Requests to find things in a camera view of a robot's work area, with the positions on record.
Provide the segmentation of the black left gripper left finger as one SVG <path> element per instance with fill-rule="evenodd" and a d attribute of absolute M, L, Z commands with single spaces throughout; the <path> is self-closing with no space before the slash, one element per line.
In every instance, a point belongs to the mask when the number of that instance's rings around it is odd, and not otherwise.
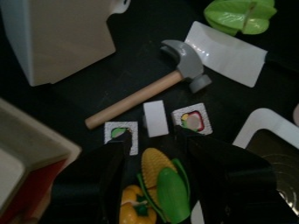
<path fill-rule="evenodd" d="M 126 131 L 71 163 L 54 181 L 40 224 L 118 224 L 131 146 L 132 134 Z"/>

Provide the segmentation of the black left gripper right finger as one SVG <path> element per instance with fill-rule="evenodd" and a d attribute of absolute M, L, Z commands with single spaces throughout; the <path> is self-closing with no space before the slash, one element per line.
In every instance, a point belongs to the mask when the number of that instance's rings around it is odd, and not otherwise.
<path fill-rule="evenodd" d="M 207 224 L 299 224 L 261 156 L 181 126 L 175 135 Z"/>

